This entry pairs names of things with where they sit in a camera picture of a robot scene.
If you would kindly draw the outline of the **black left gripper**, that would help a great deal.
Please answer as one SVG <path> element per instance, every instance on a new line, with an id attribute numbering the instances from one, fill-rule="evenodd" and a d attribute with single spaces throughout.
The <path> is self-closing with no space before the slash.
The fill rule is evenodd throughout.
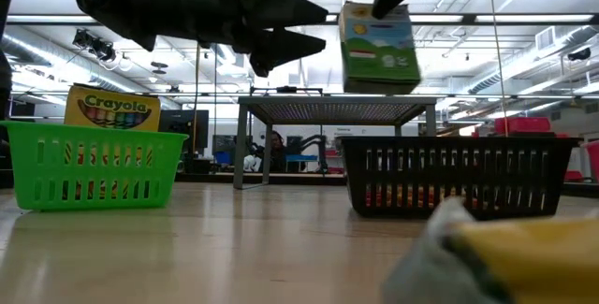
<path id="1" fill-rule="evenodd" d="M 273 68 L 319 53 L 326 41 L 287 30 L 249 26 L 251 0 L 76 0 L 80 10 L 114 33 L 152 51 L 158 36 L 201 44 L 227 44 L 250 53 L 259 77 Z M 292 27 L 326 21 L 329 12 L 309 0 L 256 0 L 255 25 Z"/>

